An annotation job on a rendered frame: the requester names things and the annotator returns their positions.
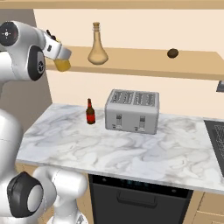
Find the tan wall cabinet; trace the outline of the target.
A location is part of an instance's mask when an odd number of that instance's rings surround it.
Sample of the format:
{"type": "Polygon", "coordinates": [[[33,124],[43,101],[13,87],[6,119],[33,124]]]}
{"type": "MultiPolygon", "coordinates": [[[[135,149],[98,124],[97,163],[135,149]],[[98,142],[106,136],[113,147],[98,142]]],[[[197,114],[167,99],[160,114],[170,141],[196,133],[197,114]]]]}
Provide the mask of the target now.
{"type": "Polygon", "coordinates": [[[0,9],[224,10],[224,0],[0,0],[0,9]]]}

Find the tan drawer front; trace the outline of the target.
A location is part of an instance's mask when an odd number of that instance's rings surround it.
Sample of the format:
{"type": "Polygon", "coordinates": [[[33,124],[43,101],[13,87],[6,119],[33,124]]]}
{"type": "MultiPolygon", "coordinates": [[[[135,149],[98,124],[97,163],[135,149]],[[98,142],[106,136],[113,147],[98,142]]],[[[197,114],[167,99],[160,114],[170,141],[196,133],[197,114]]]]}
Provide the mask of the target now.
{"type": "Polygon", "coordinates": [[[194,191],[183,224],[224,224],[224,195],[194,191]]]}

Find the black hob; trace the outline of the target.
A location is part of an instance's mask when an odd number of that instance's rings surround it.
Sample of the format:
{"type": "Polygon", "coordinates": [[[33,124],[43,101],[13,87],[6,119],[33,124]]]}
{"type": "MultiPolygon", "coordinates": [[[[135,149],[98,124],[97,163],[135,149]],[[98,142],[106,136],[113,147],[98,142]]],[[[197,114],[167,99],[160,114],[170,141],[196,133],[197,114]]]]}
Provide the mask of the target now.
{"type": "Polygon", "coordinates": [[[224,178],[224,122],[205,120],[204,123],[224,178]]]}

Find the black dishwasher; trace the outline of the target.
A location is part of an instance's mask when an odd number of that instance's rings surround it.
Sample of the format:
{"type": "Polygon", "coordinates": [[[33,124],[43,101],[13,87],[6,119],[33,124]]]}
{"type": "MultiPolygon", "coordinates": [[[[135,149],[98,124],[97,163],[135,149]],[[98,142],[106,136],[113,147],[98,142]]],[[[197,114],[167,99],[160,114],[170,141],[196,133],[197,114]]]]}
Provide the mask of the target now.
{"type": "Polygon", "coordinates": [[[193,190],[89,174],[94,224],[183,224],[193,190]]]}

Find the brown red-label bottle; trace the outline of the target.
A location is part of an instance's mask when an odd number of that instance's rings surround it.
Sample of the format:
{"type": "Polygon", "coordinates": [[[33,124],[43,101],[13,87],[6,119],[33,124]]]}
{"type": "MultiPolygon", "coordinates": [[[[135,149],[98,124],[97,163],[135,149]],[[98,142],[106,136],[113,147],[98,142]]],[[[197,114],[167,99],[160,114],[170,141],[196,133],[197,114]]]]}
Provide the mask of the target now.
{"type": "Polygon", "coordinates": [[[86,117],[87,117],[87,123],[88,124],[94,124],[95,123],[95,110],[92,107],[91,99],[87,99],[87,110],[86,110],[86,117]]]}

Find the tan oil and vinegar bottle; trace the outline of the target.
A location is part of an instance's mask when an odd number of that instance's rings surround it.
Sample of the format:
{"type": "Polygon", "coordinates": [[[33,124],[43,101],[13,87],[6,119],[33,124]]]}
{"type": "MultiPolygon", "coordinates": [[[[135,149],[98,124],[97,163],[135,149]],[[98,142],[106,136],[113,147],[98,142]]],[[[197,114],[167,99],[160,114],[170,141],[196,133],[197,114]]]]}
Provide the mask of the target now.
{"type": "Polygon", "coordinates": [[[100,23],[93,22],[94,42],[87,57],[88,61],[94,65],[103,65],[109,60],[109,56],[102,47],[100,23]]]}

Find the yellow mustard bottle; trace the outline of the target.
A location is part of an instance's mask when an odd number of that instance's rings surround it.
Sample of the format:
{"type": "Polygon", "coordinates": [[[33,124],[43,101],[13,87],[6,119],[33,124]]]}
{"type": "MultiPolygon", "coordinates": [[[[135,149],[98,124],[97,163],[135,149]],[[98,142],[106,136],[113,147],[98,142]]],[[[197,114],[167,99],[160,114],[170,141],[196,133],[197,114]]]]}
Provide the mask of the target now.
{"type": "Polygon", "coordinates": [[[70,69],[70,61],[68,59],[56,59],[54,64],[58,71],[65,72],[70,69]]]}

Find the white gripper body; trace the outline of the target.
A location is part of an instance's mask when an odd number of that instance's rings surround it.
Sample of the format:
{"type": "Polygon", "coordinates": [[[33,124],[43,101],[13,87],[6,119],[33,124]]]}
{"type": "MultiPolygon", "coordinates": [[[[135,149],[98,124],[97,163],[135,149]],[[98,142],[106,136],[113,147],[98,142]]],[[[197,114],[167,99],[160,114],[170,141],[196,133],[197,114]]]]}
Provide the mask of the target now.
{"type": "Polygon", "coordinates": [[[55,44],[55,55],[57,60],[69,60],[72,52],[64,47],[60,42],[55,44]]]}

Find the brown round kiwi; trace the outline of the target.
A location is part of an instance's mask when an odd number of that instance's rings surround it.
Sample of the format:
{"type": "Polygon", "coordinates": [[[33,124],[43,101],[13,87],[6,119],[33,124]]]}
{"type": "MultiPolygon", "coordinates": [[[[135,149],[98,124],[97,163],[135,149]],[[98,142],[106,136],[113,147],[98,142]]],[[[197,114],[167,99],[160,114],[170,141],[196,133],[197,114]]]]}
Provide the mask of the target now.
{"type": "Polygon", "coordinates": [[[167,52],[167,56],[168,56],[170,59],[174,59],[174,58],[176,58],[178,55],[179,55],[179,50],[178,50],[178,49],[175,49],[175,48],[172,48],[172,49],[170,49],[170,50],[167,52]]]}

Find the wooden wall shelf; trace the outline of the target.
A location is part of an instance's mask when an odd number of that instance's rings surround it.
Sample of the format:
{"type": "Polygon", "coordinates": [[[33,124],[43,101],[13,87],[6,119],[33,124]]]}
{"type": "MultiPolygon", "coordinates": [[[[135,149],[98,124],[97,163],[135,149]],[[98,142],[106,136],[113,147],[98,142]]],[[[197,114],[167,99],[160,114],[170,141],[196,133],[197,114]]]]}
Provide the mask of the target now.
{"type": "Polygon", "coordinates": [[[69,49],[73,72],[224,81],[224,59],[217,52],[179,51],[170,59],[166,50],[106,48],[108,61],[96,66],[88,61],[90,47],[69,49]]]}

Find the grey range hood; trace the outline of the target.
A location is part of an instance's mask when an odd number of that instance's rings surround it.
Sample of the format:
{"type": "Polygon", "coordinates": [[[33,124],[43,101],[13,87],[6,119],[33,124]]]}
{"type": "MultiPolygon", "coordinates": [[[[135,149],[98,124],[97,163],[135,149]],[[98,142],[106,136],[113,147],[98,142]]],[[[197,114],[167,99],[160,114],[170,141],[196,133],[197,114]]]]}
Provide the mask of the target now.
{"type": "Polygon", "coordinates": [[[224,80],[220,80],[216,92],[224,93],[224,80]]]}

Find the grey four-slot toaster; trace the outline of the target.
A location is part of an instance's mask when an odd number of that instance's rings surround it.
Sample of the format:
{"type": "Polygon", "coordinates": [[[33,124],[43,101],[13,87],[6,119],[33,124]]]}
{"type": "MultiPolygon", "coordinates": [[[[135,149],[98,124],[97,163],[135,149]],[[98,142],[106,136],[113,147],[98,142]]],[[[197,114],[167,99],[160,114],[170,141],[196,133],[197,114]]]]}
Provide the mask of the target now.
{"type": "Polygon", "coordinates": [[[155,135],[159,93],[113,89],[105,104],[105,128],[155,135]]]}

